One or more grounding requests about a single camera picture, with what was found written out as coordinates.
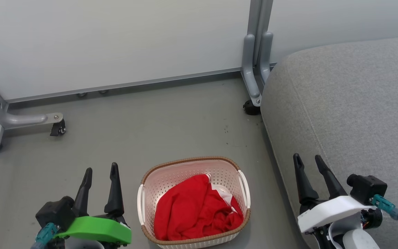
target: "red and white garment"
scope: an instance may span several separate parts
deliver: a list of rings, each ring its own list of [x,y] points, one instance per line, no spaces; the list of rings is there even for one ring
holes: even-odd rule
[[[158,240],[186,240],[234,230],[243,220],[232,194],[211,184],[204,174],[188,178],[161,197],[153,229]]]

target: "laundry basket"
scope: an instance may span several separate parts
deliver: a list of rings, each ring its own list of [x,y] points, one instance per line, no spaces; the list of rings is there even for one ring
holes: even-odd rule
[[[197,239],[161,241],[154,237],[153,222],[159,199],[171,187],[193,175],[210,174],[210,182],[230,192],[244,214],[244,221],[234,230]],[[164,249],[190,249],[214,246],[234,239],[250,218],[250,191],[247,179],[235,162],[228,158],[196,157],[157,165],[142,179],[138,190],[138,216],[147,238]]]

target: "gray fabric upholstery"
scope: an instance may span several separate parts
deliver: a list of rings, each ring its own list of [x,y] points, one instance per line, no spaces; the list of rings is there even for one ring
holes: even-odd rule
[[[296,217],[294,153],[322,199],[329,194],[316,154],[348,193],[350,174],[374,175],[388,183],[385,197],[398,207],[398,38],[289,55],[268,78],[261,112]],[[398,221],[384,214],[381,227],[368,231],[382,249],[398,249]],[[312,236],[303,237],[317,248]]]

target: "green plastic part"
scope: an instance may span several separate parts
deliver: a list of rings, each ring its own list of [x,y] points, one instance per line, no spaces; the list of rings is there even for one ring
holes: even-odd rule
[[[119,245],[131,244],[130,228],[114,220],[91,216],[76,218],[67,231],[57,233],[54,238],[65,236]]]

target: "gray floor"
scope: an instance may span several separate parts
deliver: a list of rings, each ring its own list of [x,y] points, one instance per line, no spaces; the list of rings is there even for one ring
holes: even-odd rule
[[[0,152],[0,249],[29,248],[40,229],[36,212],[47,201],[75,197],[87,167],[93,168],[88,213],[106,204],[112,162],[120,166],[125,219],[133,229],[129,248],[157,248],[140,228],[136,194],[151,167],[194,156],[226,156],[245,173],[251,192],[250,222],[224,248],[305,248],[261,116],[247,116],[239,74],[37,101],[13,113],[63,112],[67,133],[8,133]]]

